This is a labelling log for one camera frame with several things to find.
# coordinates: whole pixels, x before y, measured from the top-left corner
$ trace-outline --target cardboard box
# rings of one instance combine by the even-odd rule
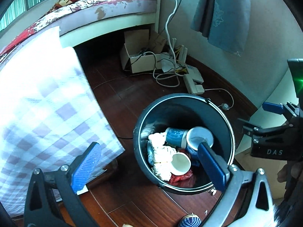
[[[133,73],[152,71],[155,67],[154,55],[143,55],[139,59],[139,55],[142,54],[146,48],[148,48],[147,51],[152,51],[156,54],[156,69],[161,69],[161,62],[158,61],[161,61],[163,58],[163,55],[160,53],[166,43],[164,37],[152,31],[151,37],[149,38],[149,30],[127,31],[124,33],[124,37],[125,44],[120,51],[123,70],[127,67],[127,64],[130,64]]]

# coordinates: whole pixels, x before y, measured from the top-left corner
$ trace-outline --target red plastic wrapper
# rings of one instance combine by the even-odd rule
[[[196,176],[193,175],[192,170],[189,170],[187,173],[181,176],[172,174],[172,177],[168,183],[172,186],[180,188],[192,188],[196,183]]]

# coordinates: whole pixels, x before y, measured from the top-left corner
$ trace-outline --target black trash bin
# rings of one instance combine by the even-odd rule
[[[134,153],[144,174],[156,185],[166,191],[193,195],[213,187],[202,167],[196,172],[193,188],[180,188],[169,185],[157,178],[151,171],[147,158],[148,135],[164,132],[167,127],[191,129],[203,126],[214,135],[214,152],[231,165],[235,153],[234,133],[223,112],[208,99],[190,94],[171,94],[151,103],[140,115],[134,128]]]

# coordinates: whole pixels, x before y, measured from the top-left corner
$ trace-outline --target striped slipper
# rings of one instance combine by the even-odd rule
[[[197,215],[192,213],[183,217],[183,219],[181,219],[181,221],[179,222],[178,227],[198,227],[201,223],[201,219]]]

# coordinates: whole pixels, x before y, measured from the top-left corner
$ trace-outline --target wooden baseboard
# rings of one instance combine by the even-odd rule
[[[250,117],[257,111],[257,107],[245,95],[214,70],[191,56],[187,56],[186,63],[198,68],[208,88],[223,88],[229,91],[234,97],[237,110],[244,111]]]

